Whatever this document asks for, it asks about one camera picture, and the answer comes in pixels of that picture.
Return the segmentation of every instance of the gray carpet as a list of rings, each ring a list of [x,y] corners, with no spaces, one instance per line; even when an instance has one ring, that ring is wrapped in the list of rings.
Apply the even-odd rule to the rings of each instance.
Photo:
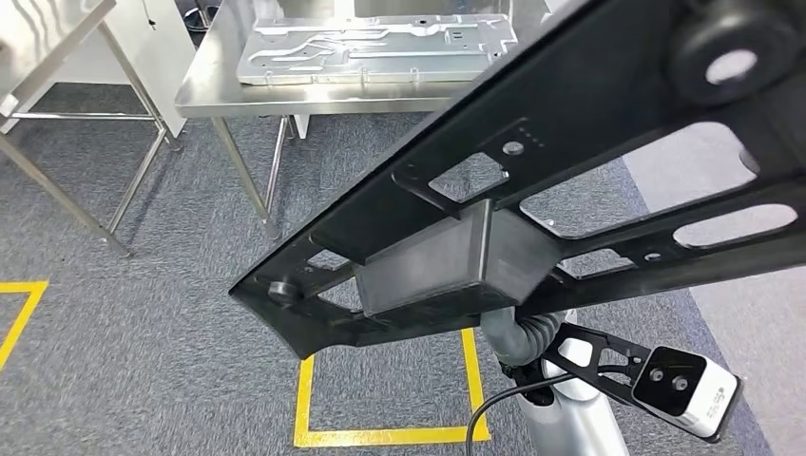
[[[43,110],[102,105],[132,110],[137,102],[125,87],[84,85],[58,85],[41,102]],[[314,117],[309,139],[286,146],[273,212],[281,231],[288,234],[422,117]],[[278,120],[229,122],[263,187]],[[151,132],[136,123],[22,122],[12,137],[106,220]],[[130,259],[116,257],[0,158],[0,280],[50,281],[0,372],[0,454],[462,454],[453,444],[293,448],[298,361],[226,295],[274,243],[210,124],[190,121],[182,136],[184,152],[160,155],[121,227],[136,253]],[[450,185],[469,182],[459,176]],[[582,230],[645,213],[620,161],[567,185],[528,209]],[[601,198],[575,198],[579,192]],[[602,261],[570,267],[596,269]],[[3,307],[20,304],[0,294]],[[13,315],[0,312],[0,329]],[[688,292],[588,309],[581,322],[720,360]],[[477,347],[490,396],[509,382],[478,337]],[[457,426],[469,415],[457,333],[329,349],[317,355],[314,377],[311,429]],[[771,454],[744,405],[715,446],[614,409],[633,455]],[[477,444],[478,454],[530,454],[513,401],[488,417],[492,440]]]

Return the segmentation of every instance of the yellow floor tape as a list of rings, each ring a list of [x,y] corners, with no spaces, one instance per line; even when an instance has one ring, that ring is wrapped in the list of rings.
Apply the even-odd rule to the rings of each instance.
[[[14,323],[11,325],[9,333],[6,335],[6,338],[3,339],[3,344],[0,345],[0,371],[2,371],[3,366],[6,365],[6,360],[9,359],[11,350],[13,350],[14,345],[16,345],[17,339],[23,332],[25,325],[28,323],[30,315],[33,314],[33,310],[36,309],[36,305],[39,304],[39,299],[42,298],[42,294],[45,292],[45,288],[47,287],[48,283],[46,281],[0,282],[0,293],[28,294],[28,299],[26,299],[25,304],[23,304],[23,309],[17,315],[17,318],[14,319]]]
[[[473,339],[473,329],[462,330],[462,349],[468,375],[470,408],[476,410],[484,402],[481,388],[481,373]],[[362,430],[309,430],[311,413],[311,389],[314,382],[314,357],[302,361],[299,366],[297,390],[297,417],[294,423],[295,447],[360,447],[371,445],[423,445],[453,444],[465,441],[467,427],[407,427],[403,429]],[[473,432],[476,442],[489,440],[487,419],[482,415]]]

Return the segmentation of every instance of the table leg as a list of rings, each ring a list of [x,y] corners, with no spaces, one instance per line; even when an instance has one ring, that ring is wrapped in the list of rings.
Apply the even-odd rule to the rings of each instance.
[[[145,154],[145,158],[143,158],[143,161],[140,163],[140,167],[137,168],[137,173],[135,173],[134,179],[131,180],[126,188],[124,198],[120,205],[118,205],[118,209],[115,211],[112,221],[109,223],[110,233],[114,233],[118,229],[118,225],[121,224],[121,220],[124,218],[126,209],[128,209],[129,204],[131,204],[132,199],[134,199],[134,194],[137,193],[137,189],[140,188],[140,184],[143,183],[145,173],[148,172],[148,168],[151,167],[151,163],[154,162],[154,159],[157,157],[157,151],[160,150],[160,143],[163,142],[166,133],[167,132],[165,130],[159,131],[157,134],[157,139],[155,139],[151,144],[151,147],[148,149],[148,153]]]
[[[224,141],[224,148],[227,154],[229,154],[232,163],[235,165],[236,171],[238,171],[240,184],[243,185],[243,189],[246,190],[246,195],[249,196],[252,204],[255,205],[255,210],[258,211],[258,217],[260,217],[263,223],[269,227],[269,230],[273,232],[274,228],[271,226],[271,223],[269,223],[269,213],[266,210],[266,206],[263,205],[263,200],[260,198],[260,193],[255,186],[255,182],[252,180],[252,175],[249,174],[246,163],[243,162],[243,157],[238,150],[238,146],[235,144],[235,140],[232,138],[229,127],[227,127],[226,122],[221,117],[213,117],[210,120],[213,121],[213,126],[216,127],[216,131],[218,131],[221,140]]]
[[[201,24],[204,26],[205,29],[210,28],[210,24],[213,22],[213,19],[210,18],[210,14],[207,12],[207,5],[205,5],[202,0],[194,0],[196,2],[196,9],[199,10],[199,16],[201,17]]]
[[[272,158],[272,172],[269,174],[269,185],[266,188],[266,210],[272,211],[275,202],[275,190],[277,189],[277,177],[279,172],[279,162],[282,157],[282,144],[285,141],[285,133],[291,127],[288,116],[282,116],[279,120],[279,131],[277,142],[275,142],[275,156]]]
[[[19,166],[29,177],[34,179],[37,183],[39,183],[42,188],[44,188],[48,193],[50,193],[56,201],[59,202],[65,209],[67,209],[75,218],[81,221],[90,231],[92,231],[96,236],[105,240],[109,245],[111,245],[115,250],[120,252],[125,257],[128,257],[130,252],[124,247],[124,245],[112,235],[104,225],[98,222],[93,216],[91,216],[83,207],[81,207],[75,200],[69,197],[59,185],[54,182],[48,175],[45,174],[39,167],[28,157],[23,154],[23,152],[17,148],[8,138],[6,135],[0,134],[0,150],[11,159],[12,162],[15,162],[17,166]]]
[[[292,118],[293,122],[289,123],[289,125],[293,127],[297,137],[304,140],[308,137],[308,123],[311,120],[311,116],[309,114],[295,114]]]
[[[132,90],[134,90],[135,95],[137,98],[140,99],[140,103],[143,104],[143,107],[148,112],[148,115],[154,118],[154,124],[157,126],[157,130],[165,131],[164,140],[165,143],[171,148],[171,150],[179,151],[182,149],[182,145],[180,144],[179,140],[173,136],[171,133],[170,128],[168,128],[167,123],[163,120],[163,117],[160,115],[160,111],[157,109],[157,106],[154,104],[154,101],[151,99],[151,96],[148,95],[148,91],[145,90],[145,86],[143,85],[143,81],[140,80],[140,77],[137,75],[137,71],[134,70],[134,66],[131,65],[131,62],[128,61],[124,50],[121,48],[120,43],[118,40],[115,39],[115,36],[112,34],[112,31],[109,30],[109,27],[106,25],[106,22],[102,22],[98,26],[98,31],[101,33],[101,36],[104,37],[106,41],[106,45],[109,47],[109,50],[112,51],[114,54],[115,59],[118,61],[118,65],[121,66],[121,69],[124,71],[126,78],[128,79],[129,83],[131,84]]]

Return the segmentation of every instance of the black metal bracket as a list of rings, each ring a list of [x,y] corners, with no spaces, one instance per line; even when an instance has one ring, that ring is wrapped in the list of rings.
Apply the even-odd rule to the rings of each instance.
[[[560,354],[560,347],[567,339],[582,340],[593,347],[593,352],[590,356],[590,364],[584,367],[578,366]],[[622,369],[618,370],[618,373],[629,377],[629,384],[620,383],[612,378],[600,375],[607,371],[603,370],[603,367],[599,365],[602,352],[605,349],[613,350],[627,358],[628,364],[621,366]],[[542,358],[554,363],[563,371],[573,373],[614,401],[643,409],[643,406],[633,399],[630,390],[632,384],[638,380],[638,375],[641,373],[643,363],[646,362],[650,353],[651,350],[647,347],[621,339],[613,334],[591,330],[570,323],[563,323],[557,335],[554,337],[554,341],[551,342],[546,352],[543,353]]]
[[[561,347],[568,339],[581,340],[589,343],[592,346],[590,363],[588,365],[579,366],[561,355]],[[613,350],[625,356],[627,359],[627,364],[623,366],[600,365],[604,350]],[[616,402],[641,409],[652,416],[660,417],[638,402],[632,393],[633,387],[635,386],[636,382],[638,382],[639,376],[642,375],[643,368],[649,360],[651,352],[652,351],[647,347],[621,339],[620,337],[607,332],[591,330],[590,328],[585,328],[570,323],[563,323],[563,325],[560,326],[560,330],[557,332],[557,335],[552,341],[551,345],[548,347],[546,352],[543,353],[541,358],[555,364],[563,371],[572,373],[576,377],[588,383],[591,387],[601,391]],[[524,370],[523,372],[529,373],[533,378],[521,378],[521,382],[527,384],[543,380],[541,372],[538,375],[534,374],[536,370],[540,370],[541,362],[541,359],[538,359],[532,363],[533,366],[530,367],[530,370]],[[625,375],[628,378],[628,383],[621,383],[612,378],[604,376],[603,374],[607,372],[616,372]],[[521,372],[511,374],[510,376],[515,378],[519,373]],[[736,380],[738,385],[737,390],[731,397],[730,402],[727,404],[724,417],[720,422],[720,426],[713,435],[702,437],[691,432],[686,427],[678,426],[677,424],[668,420],[665,421],[672,424],[676,428],[682,429],[708,443],[717,443],[727,427],[734,408],[739,402],[742,390],[742,381],[738,377],[736,377]],[[542,396],[537,397],[540,399],[541,397],[546,396],[550,397],[550,395],[545,393]]]
[[[373,256],[489,200],[529,223],[562,258],[612,249],[635,263],[596,275],[561,267],[517,307],[520,316],[580,308],[806,264],[806,3],[799,0],[569,0],[539,36],[503,56],[444,112],[398,142],[326,208],[244,275],[231,295],[301,358],[332,345],[379,344],[478,325],[473,294],[373,318],[318,294]],[[707,82],[708,66],[744,49],[755,65]],[[727,125],[758,167],[741,187],[584,237],[560,237],[520,209],[525,198],[698,122]],[[507,148],[508,142],[520,148]],[[456,202],[429,182],[484,152],[508,179]],[[761,204],[800,218],[708,247],[678,243],[682,226]],[[308,260],[329,250],[339,268]],[[512,305],[489,298],[484,308]]]

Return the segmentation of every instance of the metal frame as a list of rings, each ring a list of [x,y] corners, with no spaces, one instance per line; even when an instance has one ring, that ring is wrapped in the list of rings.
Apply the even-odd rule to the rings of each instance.
[[[352,277],[379,251],[440,219],[459,218],[481,200],[531,223],[563,258],[606,248],[634,263],[585,276],[555,267],[520,303],[518,315],[806,264],[803,30],[806,4],[796,0],[570,1],[533,42],[507,54],[448,109],[419,125],[230,293],[301,358],[336,344],[365,346],[477,326],[478,314],[463,312],[461,294],[441,302],[439,315],[413,303],[405,321],[370,318],[317,294]],[[744,77],[708,83],[708,66],[736,49],[753,51],[756,66]],[[733,130],[760,167],[756,179],[585,237],[559,237],[520,209],[530,195],[705,121]],[[522,144],[522,153],[505,150],[509,142]],[[429,187],[479,151],[503,166],[506,182],[462,203]],[[769,203],[788,205],[800,218],[708,247],[673,238],[682,226]],[[350,261],[334,270],[308,263],[324,249]]]
[[[6,153],[13,162],[15,162],[29,177],[37,181],[42,187],[48,191],[65,209],[67,209],[75,218],[81,221],[92,233],[106,241],[113,249],[125,257],[131,255],[131,252],[115,237],[115,232],[120,226],[126,210],[128,209],[134,195],[143,183],[145,174],[154,162],[160,144],[165,142],[172,150],[179,151],[182,146],[179,141],[171,134],[167,124],[160,117],[157,107],[148,95],[148,92],[143,86],[143,82],[137,76],[134,66],[126,58],[120,44],[112,35],[105,22],[98,25],[98,31],[104,37],[106,45],[114,54],[115,59],[121,66],[126,78],[131,83],[131,87],[137,98],[143,104],[147,115],[140,114],[124,114],[124,113],[36,113],[36,112],[15,112],[11,113],[9,119],[28,119],[28,120],[84,120],[84,121],[150,121],[157,126],[157,138],[148,148],[143,161],[135,172],[134,178],[127,186],[123,199],[118,205],[115,214],[112,216],[108,226],[104,226],[89,212],[87,212],[78,202],[68,196],[62,188],[54,182],[36,163],[29,160],[23,151],[14,143],[9,141],[6,135],[0,134],[0,150]]]
[[[278,238],[278,228],[271,223],[271,217],[269,214],[274,206],[279,164],[282,158],[282,147],[285,143],[286,135],[288,134],[289,138],[302,136],[301,133],[299,133],[297,123],[295,120],[291,119],[291,116],[280,117],[278,137],[275,142],[274,157],[272,158],[272,169],[269,173],[269,183],[266,188],[265,197],[262,197],[258,187],[255,185],[255,181],[252,179],[252,174],[249,172],[249,168],[246,167],[246,162],[243,161],[243,156],[240,154],[238,144],[232,137],[232,132],[229,131],[229,126],[227,126],[224,118],[213,117],[210,120],[212,121],[213,126],[216,128],[216,131],[219,133],[219,137],[221,137],[221,140],[224,142],[224,148],[226,149],[227,154],[229,154],[229,158],[232,160],[232,163],[235,165],[235,169],[238,172],[240,184],[243,185],[243,188],[246,190],[246,195],[249,196],[249,200],[251,200],[252,205],[255,206],[255,211],[258,213],[260,221],[266,225],[266,230],[269,232],[269,236],[271,236],[272,239]]]

